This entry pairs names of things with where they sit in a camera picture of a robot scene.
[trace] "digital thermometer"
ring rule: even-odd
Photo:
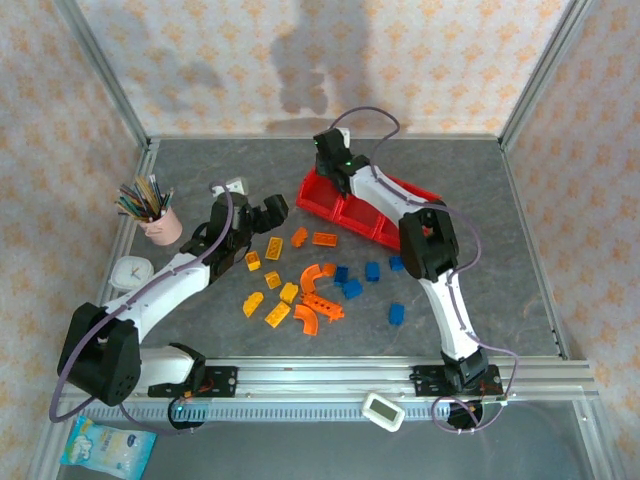
[[[396,432],[404,420],[404,410],[377,393],[370,393],[362,404],[362,415],[379,427]]]

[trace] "white device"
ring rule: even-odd
[[[404,409],[377,393],[367,395],[362,404],[362,415],[390,432],[397,432],[404,421]]]
[[[153,277],[153,265],[146,258],[131,255],[118,259],[111,272],[109,283],[116,290],[129,292],[135,290]]]

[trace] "cable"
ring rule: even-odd
[[[457,267],[456,269],[454,269],[448,276],[447,276],[447,287],[449,289],[449,294],[451,296],[451,301],[453,303],[453,308],[456,312],[456,317],[458,318],[458,322],[460,323],[460,328],[461,330],[469,337],[471,338],[471,340],[473,340],[479,347],[483,347],[487,350],[492,350],[495,352],[499,352],[499,353],[504,353],[507,355],[510,355],[513,357],[514,359],[514,364],[513,364],[513,370],[511,371],[511,377],[509,378],[509,383],[507,384],[507,388],[505,390],[505,396],[508,397],[509,392],[511,390],[511,387],[513,385],[513,380],[516,376],[516,372],[518,370],[518,366],[519,366],[519,357],[518,354],[508,350],[506,348],[499,348],[499,347],[493,347],[491,345],[488,345],[484,342],[482,342],[476,335],[468,332],[468,326],[464,323],[464,321],[462,320],[462,315],[460,314],[460,311],[458,309],[458,305],[456,303],[456,299],[455,299],[455,291],[453,289],[453,285],[452,285],[452,280],[456,275],[459,275],[462,272],[465,272],[471,268],[473,268],[474,266],[477,265],[477,263],[480,261],[480,257],[482,255],[482,242],[480,240],[480,234],[478,232],[478,229],[476,228],[476,226],[473,224],[473,222],[471,221],[471,219],[469,217],[467,217],[465,214],[463,214],[462,212],[459,212],[451,207],[447,207],[444,205],[439,205],[439,204],[434,204],[434,203],[430,203],[430,202],[425,202],[425,201],[416,201],[413,200],[412,198],[408,197],[407,195],[404,195],[401,191],[397,190],[392,184],[386,182],[383,178],[381,178],[378,175],[378,170],[376,170],[376,166],[375,166],[375,162],[374,162],[374,157],[375,154],[378,151],[378,148],[380,148],[380,146],[382,146],[382,144],[387,141],[389,138],[393,137],[396,133],[398,133],[400,131],[400,122],[398,121],[398,119],[396,117],[394,117],[391,113],[387,112],[386,110],[383,110],[382,108],[378,108],[378,107],[373,107],[373,106],[361,106],[361,107],[356,107],[356,108],[352,108],[350,110],[347,110],[346,112],[344,112],[342,115],[340,115],[338,118],[336,118],[333,123],[331,124],[330,128],[335,128],[335,126],[338,124],[338,122],[340,122],[340,120],[342,120],[343,118],[345,118],[346,116],[354,113],[354,112],[358,112],[358,111],[362,111],[362,110],[371,110],[374,112],[378,112],[381,113],[382,115],[386,116],[387,118],[389,118],[391,121],[393,121],[393,123],[395,124],[395,128],[388,133],[387,135],[385,135],[384,137],[382,137],[382,139],[376,143],[376,145],[373,147],[373,150],[371,151],[371,158],[369,159],[369,168],[371,169],[371,173],[374,177],[374,179],[376,180],[377,183],[379,183],[380,185],[382,185],[387,191],[391,192],[392,194],[394,194],[395,196],[399,197],[400,199],[402,199],[404,202],[410,204],[410,205],[414,205],[414,206],[418,206],[418,207],[426,207],[426,208],[430,208],[433,210],[439,210],[439,211],[443,211],[448,213],[449,215],[455,216],[457,217],[459,220],[461,220],[466,226],[467,228],[471,231],[475,244],[476,244],[476,253],[473,257],[473,259],[471,259],[471,261],[469,261],[468,263]],[[435,411],[436,411],[436,407],[438,405],[438,403],[440,403],[443,400],[450,400],[454,403],[456,403],[457,405],[462,406],[464,409],[467,410],[467,412],[470,414],[472,420],[474,421],[475,425],[477,428],[472,428],[471,430],[462,430],[462,429],[450,429],[450,428],[446,428],[443,427],[442,425],[440,425],[437,420],[436,420],[436,416],[435,416]],[[462,400],[453,397],[453,396],[442,396],[442,397],[438,397],[435,402],[433,403],[433,405],[431,406],[431,417],[433,418],[433,422],[435,423],[435,425],[448,433],[456,433],[456,434],[461,434],[461,433],[474,433],[474,432],[478,432],[481,430],[484,430],[485,428],[487,428],[489,425],[493,424],[493,422],[495,422],[498,417],[500,416],[500,414],[502,413],[504,406],[500,405],[500,410],[498,410],[498,413],[496,414],[495,417],[493,417],[488,423],[485,423],[482,426],[479,426],[480,422],[478,421],[478,419],[476,418],[476,416],[473,414],[473,412],[469,409],[469,407],[462,402]]]
[[[222,228],[222,232],[220,232],[220,235],[218,236],[216,241],[213,242],[213,244],[207,250],[205,250],[201,255],[199,255],[198,257],[194,258],[190,262],[187,262],[184,265],[180,265],[179,267],[176,267],[173,270],[169,270],[169,271],[163,273],[162,275],[152,279],[149,283],[144,285],[137,293],[132,295],[131,298],[129,298],[129,300],[127,300],[123,305],[121,305],[116,310],[114,310],[113,312],[109,313],[106,317],[104,317],[102,320],[100,320],[98,323],[96,323],[93,326],[93,328],[91,328],[86,333],[86,335],[80,339],[78,344],[75,346],[75,348],[71,352],[71,355],[69,355],[69,358],[67,359],[66,363],[64,364],[64,367],[62,368],[62,370],[60,372],[60,375],[58,376],[58,381],[57,381],[56,387],[55,387],[55,389],[53,391],[53,396],[51,397],[51,404],[49,405],[49,420],[51,420],[52,423],[59,423],[59,422],[63,422],[65,420],[67,420],[68,418],[72,417],[73,415],[75,415],[76,413],[80,412],[82,409],[87,407],[91,402],[93,402],[93,400],[95,400],[95,397],[89,397],[87,400],[82,402],[80,405],[78,405],[76,408],[72,409],[71,411],[69,411],[69,412],[67,412],[67,413],[65,413],[63,415],[58,415],[58,405],[60,403],[60,397],[62,396],[62,389],[64,388],[64,384],[66,383],[67,379],[69,378],[69,373],[71,372],[71,368],[73,368],[73,365],[75,364],[76,360],[78,359],[78,356],[80,355],[80,353],[82,352],[84,347],[86,347],[87,344],[91,341],[91,339],[93,337],[95,337],[98,334],[98,332],[105,325],[107,325],[111,320],[116,318],[118,315],[120,315],[126,309],[130,309],[131,306],[136,301],[138,301],[140,299],[140,297],[142,297],[145,293],[147,293],[153,287],[158,285],[160,282],[164,281],[165,278],[177,275],[178,273],[182,272],[183,270],[186,270],[188,268],[191,268],[193,265],[201,263],[204,258],[206,258],[209,255],[211,255],[220,246],[220,244],[224,240],[225,236],[229,232],[229,229],[231,228],[231,222],[233,220],[233,198],[231,197],[231,192],[229,191],[229,189],[227,188],[226,185],[222,185],[221,184],[220,186],[224,190],[224,193],[225,193],[225,196],[226,196],[226,199],[227,199],[227,218],[226,218],[224,227]],[[136,423],[138,425],[143,425],[140,422],[138,422],[137,420],[132,419],[131,416],[128,413],[126,413],[126,411],[124,410],[124,407],[122,406],[122,404],[120,404],[120,411],[123,412],[123,415],[129,421],[132,421],[132,422],[134,422],[134,423]],[[169,431],[169,430],[165,430],[165,429],[157,429],[155,427],[148,427],[148,426],[145,426],[145,428],[146,429],[152,429],[152,431],[153,430],[158,431],[158,432],[162,431],[162,433],[165,433],[165,432]]]

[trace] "floral wallpaper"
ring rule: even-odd
[[[139,153],[52,1],[3,2],[0,31],[0,468],[22,479]]]
[[[569,0],[79,0],[150,135],[499,134]],[[354,116],[358,133],[388,129]]]
[[[562,321],[640,472],[640,10],[600,0],[508,158]]]

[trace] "gray table surface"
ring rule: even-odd
[[[368,154],[373,140],[355,140],[351,150]],[[154,166],[161,188],[174,186],[173,207],[184,231],[178,242],[157,247],[138,229],[132,255],[148,258],[156,270],[164,266],[192,234],[208,220],[212,198],[207,185],[244,176],[249,200],[258,205],[281,193],[290,206],[289,217],[278,229],[254,237],[253,249],[262,268],[249,272],[244,262],[229,270],[203,292],[187,299],[157,325],[145,346],[180,342],[208,357],[240,355],[423,355],[437,358],[440,336],[432,310],[419,284],[405,271],[392,272],[393,252],[371,240],[313,216],[295,206],[298,187],[314,162],[312,140],[162,140]],[[489,344],[508,347],[520,355],[555,355],[532,260],[514,204],[514,198],[495,141],[396,140],[383,147],[378,158],[386,173],[440,194],[448,205],[473,219],[483,241],[479,265],[461,275],[460,283],[477,334]],[[470,233],[453,220],[460,243],[460,261],[474,254]],[[299,226],[339,236],[337,248],[308,241],[300,249],[289,243]],[[280,260],[264,259],[270,236],[283,237]],[[364,266],[380,263],[381,279],[366,283]],[[347,265],[350,276],[364,285],[364,293],[346,300],[329,279],[317,282],[319,294],[342,303],[345,318],[329,324],[319,316],[318,335],[302,333],[302,323],[290,314],[276,329],[264,318],[278,303],[280,288],[270,291],[264,274],[276,270],[282,282],[299,283],[300,274],[314,263]],[[265,299],[247,319],[242,304],[261,291]],[[392,302],[405,305],[400,327],[388,322]]]
[[[495,406],[487,411],[491,416]],[[129,424],[113,426],[129,429]],[[108,480],[62,467],[59,480]],[[368,422],[218,423],[159,437],[143,479],[593,479],[571,402],[510,403],[490,428],[451,435],[430,422],[389,433]]]

